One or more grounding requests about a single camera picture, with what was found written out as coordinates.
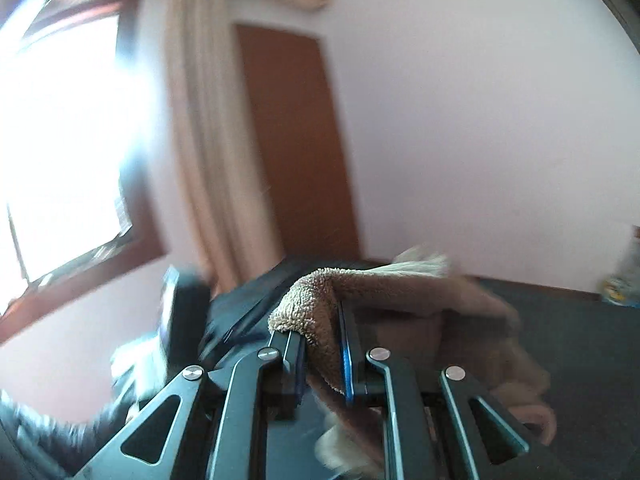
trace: silver bolt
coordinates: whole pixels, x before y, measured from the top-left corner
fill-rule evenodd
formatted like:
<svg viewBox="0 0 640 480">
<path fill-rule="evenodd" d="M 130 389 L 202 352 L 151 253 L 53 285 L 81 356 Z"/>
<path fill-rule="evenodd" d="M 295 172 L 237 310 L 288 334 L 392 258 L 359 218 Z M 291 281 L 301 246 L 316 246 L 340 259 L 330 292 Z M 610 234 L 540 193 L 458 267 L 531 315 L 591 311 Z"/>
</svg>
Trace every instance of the silver bolt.
<svg viewBox="0 0 640 480">
<path fill-rule="evenodd" d="M 277 359 L 280 355 L 278 349 L 271 348 L 267 346 L 267 348 L 263 348 L 262 350 L 258 350 L 258 359 L 262 359 L 263 361 L 273 361 Z"/>
<path fill-rule="evenodd" d="M 386 348 L 378 346 L 369 350 L 369 355 L 376 361 L 386 361 L 391 356 L 391 352 Z"/>
<path fill-rule="evenodd" d="M 204 370 L 202 369 L 201 366 L 191 365 L 191 366 L 187 366 L 182 371 L 182 376 L 188 381 L 197 381 L 199 378 L 202 377 L 203 373 L 204 373 Z"/>
<path fill-rule="evenodd" d="M 444 371 L 444 374 L 452 381 L 461 381 L 466 376 L 464 368 L 460 368 L 459 366 L 450 366 Z"/>
</svg>

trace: wall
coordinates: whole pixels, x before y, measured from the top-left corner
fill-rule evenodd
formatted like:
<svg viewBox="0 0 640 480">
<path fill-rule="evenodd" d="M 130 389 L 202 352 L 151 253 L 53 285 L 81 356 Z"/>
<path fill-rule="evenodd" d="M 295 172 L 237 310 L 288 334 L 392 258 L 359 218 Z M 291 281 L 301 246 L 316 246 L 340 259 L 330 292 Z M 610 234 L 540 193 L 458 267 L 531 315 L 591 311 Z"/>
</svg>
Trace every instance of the wall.
<svg viewBox="0 0 640 480">
<path fill-rule="evenodd" d="M 0 388 L 42 413 L 91 417 L 110 398 L 110 356 L 152 330 L 169 264 L 196 266 L 196 248 L 178 188 L 163 94 L 162 24 L 167 0 L 141 0 L 140 83 L 147 101 L 142 133 L 150 193 L 167 256 L 109 282 L 55 311 L 0 347 Z"/>
<path fill-rule="evenodd" d="M 366 254 L 595 290 L 640 221 L 640 56 L 600 0 L 334 0 Z"/>
</svg>

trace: window frame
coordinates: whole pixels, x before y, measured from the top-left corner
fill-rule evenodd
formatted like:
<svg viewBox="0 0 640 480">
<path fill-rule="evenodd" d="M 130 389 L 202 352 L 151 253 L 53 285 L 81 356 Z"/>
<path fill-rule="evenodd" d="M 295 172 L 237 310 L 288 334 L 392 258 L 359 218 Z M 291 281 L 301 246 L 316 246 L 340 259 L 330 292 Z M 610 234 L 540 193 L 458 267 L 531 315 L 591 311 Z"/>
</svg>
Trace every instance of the window frame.
<svg viewBox="0 0 640 480">
<path fill-rule="evenodd" d="M 117 14 L 116 63 L 134 71 L 138 3 L 139 0 L 95 0 L 56 12 L 36 20 L 25 34 L 23 45 Z M 68 302 L 166 254 L 150 203 L 145 158 L 142 140 L 136 138 L 120 167 L 120 186 L 132 226 L 121 237 L 31 283 L 0 317 L 0 344 Z"/>
</svg>

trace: curtain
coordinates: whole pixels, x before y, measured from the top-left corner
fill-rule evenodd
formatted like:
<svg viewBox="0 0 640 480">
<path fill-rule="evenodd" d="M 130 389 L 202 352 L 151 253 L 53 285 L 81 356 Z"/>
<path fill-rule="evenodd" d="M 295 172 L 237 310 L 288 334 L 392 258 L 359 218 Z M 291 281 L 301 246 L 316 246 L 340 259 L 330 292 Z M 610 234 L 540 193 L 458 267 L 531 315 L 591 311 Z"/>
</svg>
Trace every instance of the curtain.
<svg viewBox="0 0 640 480">
<path fill-rule="evenodd" d="M 166 29 L 178 165 L 205 268 L 231 290 L 282 259 L 225 0 L 172 0 Z"/>
</svg>

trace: brown door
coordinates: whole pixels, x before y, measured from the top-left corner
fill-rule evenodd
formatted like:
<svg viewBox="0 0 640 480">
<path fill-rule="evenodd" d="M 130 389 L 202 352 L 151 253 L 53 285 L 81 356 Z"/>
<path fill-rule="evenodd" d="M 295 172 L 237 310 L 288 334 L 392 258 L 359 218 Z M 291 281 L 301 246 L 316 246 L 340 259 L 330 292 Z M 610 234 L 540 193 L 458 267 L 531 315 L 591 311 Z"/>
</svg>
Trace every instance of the brown door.
<svg viewBox="0 0 640 480">
<path fill-rule="evenodd" d="M 358 259 L 358 234 L 318 40 L 238 25 L 244 76 L 287 255 Z"/>
</svg>

